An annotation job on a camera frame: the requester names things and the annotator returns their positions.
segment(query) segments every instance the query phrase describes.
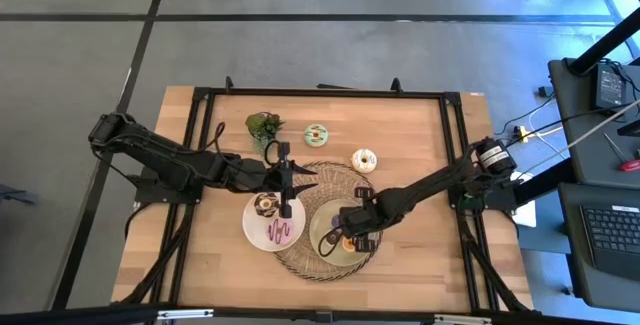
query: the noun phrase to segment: keyboard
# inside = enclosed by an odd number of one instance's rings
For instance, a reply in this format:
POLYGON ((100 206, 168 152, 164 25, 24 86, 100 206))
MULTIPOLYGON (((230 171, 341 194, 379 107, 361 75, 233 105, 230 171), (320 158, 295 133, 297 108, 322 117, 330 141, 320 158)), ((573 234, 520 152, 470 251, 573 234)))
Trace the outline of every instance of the keyboard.
POLYGON ((596 269, 640 281, 640 208, 581 206, 596 269))

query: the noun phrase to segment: small potted plant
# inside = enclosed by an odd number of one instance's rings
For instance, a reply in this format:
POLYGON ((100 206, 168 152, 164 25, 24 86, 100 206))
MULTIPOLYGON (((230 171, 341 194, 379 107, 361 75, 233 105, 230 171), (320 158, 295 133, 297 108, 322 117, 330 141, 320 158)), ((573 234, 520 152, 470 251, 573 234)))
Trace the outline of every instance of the small potted plant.
POLYGON ((253 137, 255 150, 264 155, 264 149, 269 141, 276 138, 276 133, 282 130, 284 121, 280 121, 280 115, 269 112, 259 112, 249 115, 244 122, 249 129, 249 134, 253 137))

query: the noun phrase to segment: red screwdriver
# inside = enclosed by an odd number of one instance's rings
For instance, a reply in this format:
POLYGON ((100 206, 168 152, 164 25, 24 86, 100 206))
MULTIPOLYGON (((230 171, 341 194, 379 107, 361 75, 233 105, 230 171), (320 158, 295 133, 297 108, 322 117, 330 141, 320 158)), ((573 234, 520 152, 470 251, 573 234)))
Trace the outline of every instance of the red screwdriver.
POLYGON ((622 152, 622 150, 620 150, 618 145, 616 145, 616 143, 614 143, 613 140, 611 140, 609 135, 605 133, 604 137, 607 138, 607 141, 609 141, 609 144, 611 144, 611 146, 613 147, 613 150, 616 153, 616 155, 618 155, 620 160, 622 160, 622 164, 618 168, 620 171, 631 172, 631 171, 640 170, 640 160, 629 160, 629 158, 624 156, 624 153, 622 152))

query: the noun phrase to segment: floor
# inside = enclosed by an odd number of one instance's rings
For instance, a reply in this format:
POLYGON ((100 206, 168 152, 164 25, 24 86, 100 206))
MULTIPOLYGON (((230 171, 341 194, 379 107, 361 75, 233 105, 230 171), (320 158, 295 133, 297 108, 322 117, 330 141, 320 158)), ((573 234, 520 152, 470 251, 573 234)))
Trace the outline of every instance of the floor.
MULTIPOLYGON (((25 12, 146 14, 151 1, 0 0, 0 20, 3 13, 25 12)), ((613 1, 622 16, 638 6, 636 0, 613 1)), ((159 13, 606 16, 609 10, 603 0, 162 0, 159 13)), ((142 28, 142 22, 0 21, 0 181, 41 196, 37 206, 0 205, 0 313, 49 304, 96 166, 86 136, 118 103, 142 28)), ((128 111, 153 127, 166 86, 222 86, 227 75, 238 87, 363 89, 387 89, 399 77, 408 90, 484 92, 499 131, 543 101, 534 91, 548 84, 549 60, 580 55, 610 28, 601 22, 156 23, 137 78, 132 73, 128 111)), ((610 57, 632 58, 625 46, 610 57)), ((557 118, 551 104, 532 122, 557 118)), ((528 126, 526 119, 519 124, 528 126)), ((546 139, 566 145, 560 132, 546 139)), ((553 151, 537 140, 514 148, 520 169, 553 151)), ((139 171, 122 157, 114 163, 139 171)), ((110 174, 71 307, 109 302, 132 197, 133 189, 110 174)), ((638 314, 593 309, 562 295, 558 289, 570 283, 562 255, 523 255, 534 304, 543 313, 640 322, 638 314), (554 277, 542 270, 549 268, 554 277)))

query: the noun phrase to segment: desk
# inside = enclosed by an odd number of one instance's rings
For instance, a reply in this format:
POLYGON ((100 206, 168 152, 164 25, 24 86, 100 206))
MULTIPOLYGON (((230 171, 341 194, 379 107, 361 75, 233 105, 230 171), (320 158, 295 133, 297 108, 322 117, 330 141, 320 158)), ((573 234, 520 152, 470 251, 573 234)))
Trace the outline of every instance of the desk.
MULTIPOLYGON (((634 82, 640 83, 640 66, 626 66, 625 71, 634 79, 634 82)), ((572 75, 560 60, 549 62, 549 72, 558 101, 558 109, 563 118, 590 110, 589 99, 593 81, 590 75, 572 75)), ((633 101, 632 91, 632 87, 627 86, 628 101, 633 101)), ((629 122, 636 120, 636 112, 637 109, 627 111, 626 119, 629 122)), ((567 136, 567 142, 576 140, 607 117, 592 114, 566 121, 564 133, 567 136)), ((603 136, 603 133, 607 133, 626 156, 632 159, 636 150, 640 149, 640 138, 619 136, 616 131, 623 125, 610 122, 590 138, 569 149, 576 180, 589 185, 640 189, 640 171, 631 173, 618 171, 620 158, 603 136)))
MULTIPOLYGON (((167 88, 155 128, 158 134, 182 141, 193 91, 192 87, 167 88)), ((462 94, 462 101, 469 141, 488 135, 491 124, 484 96, 462 94)), ((266 110, 286 121, 278 138, 291 142, 291 158, 299 164, 321 160, 348 164, 358 148, 372 149, 379 159, 377 169, 368 176, 375 189, 405 186, 447 165, 438 101, 423 99, 216 95, 211 126, 226 122, 222 150, 259 158, 244 120, 266 110), (321 123, 329 130, 325 146, 305 145, 302 132, 311 123, 321 123)), ((198 119, 196 129, 201 122, 198 119)), ((454 143, 459 154, 459 141, 454 143)), ((250 198, 250 194, 205 189, 187 250, 181 305, 469 311, 455 214, 448 207, 446 193, 423 201, 401 224, 386 230, 378 253, 363 269, 328 283, 302 280, 273 254, 252 247, 241 226, 242 211, 250 198)), ((167 208, 152 205, 132 222, 114 301, 128 295, 156 260, 167 208)), ((499 213, 485 212, 484 217, 492 263, 519 300, 531 307, 513 224, 499 213)), ((161 299, 166 299, 171 274, 170 264, 161 299)), ((481 304, 486 306, 477 266, 476 278, 481 304)))

